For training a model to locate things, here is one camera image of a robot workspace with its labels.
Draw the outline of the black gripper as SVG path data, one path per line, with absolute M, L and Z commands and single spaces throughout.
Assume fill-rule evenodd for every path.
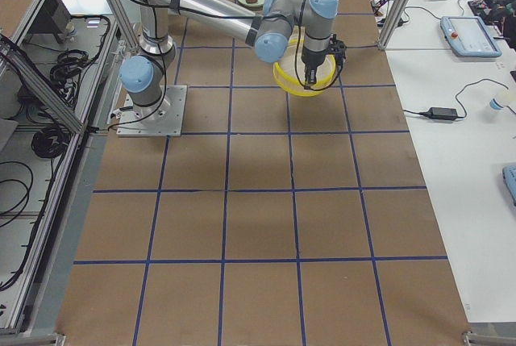
M 317 83 L 317 67 L 323 62 L 327 54 L 329 37 L 316 39 L 310 35 L 304 35 L 302 48 L 302 62 L 305 64 L 306 89 Z

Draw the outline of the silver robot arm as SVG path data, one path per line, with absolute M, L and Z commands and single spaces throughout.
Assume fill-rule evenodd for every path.
M 260 14 L 228 0 L 137 1 L 145 7 L 169 9 L 242 40 L 269 64 L 284 56 L 293 29 L 300 27 L 304 75 L 298 82 L 305 90 L 316 90 L 317 69 L 327 56 L 332 55 L 338 68 L 343 68 L 346 47 L 332 31 L 339 0 L 264 0 Z

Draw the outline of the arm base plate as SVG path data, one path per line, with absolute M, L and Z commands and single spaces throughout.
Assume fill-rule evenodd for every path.
M 130 94 L 126 94 L 125 106 L 131 110 L 121 114 L 121 126 L 116 134 L 120 137 L 181 136 L 187 96 L 186 85 L 167 85 L 164 101 L 150 107 L 135 106 Z

